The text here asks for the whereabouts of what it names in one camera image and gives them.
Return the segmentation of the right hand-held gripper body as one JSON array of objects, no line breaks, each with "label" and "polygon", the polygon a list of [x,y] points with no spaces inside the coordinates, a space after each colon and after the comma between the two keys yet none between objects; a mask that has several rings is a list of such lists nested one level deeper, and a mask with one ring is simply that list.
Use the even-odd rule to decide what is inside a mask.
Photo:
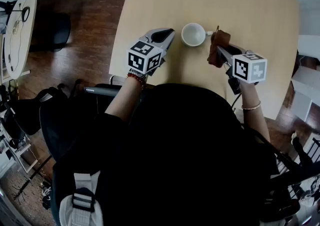
[{"label": "right hand-held gripper body", "polygon": [[268,60],[251,50],[232,45],[233,65],[230,66],[231,77],[246,83],[258,83],[266,80]]}]

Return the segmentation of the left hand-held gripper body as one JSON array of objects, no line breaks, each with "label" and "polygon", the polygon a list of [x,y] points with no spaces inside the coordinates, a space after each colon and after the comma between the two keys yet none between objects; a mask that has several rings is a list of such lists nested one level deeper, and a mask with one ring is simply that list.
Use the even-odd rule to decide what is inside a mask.
[{"label": "left hand-held gripper body", "polygon": [[163,50],[166,37],[172,28],[158,28],[148,31],[127,49],[127,64],[142,74],[152,75],[164,62],[167,52]]}]

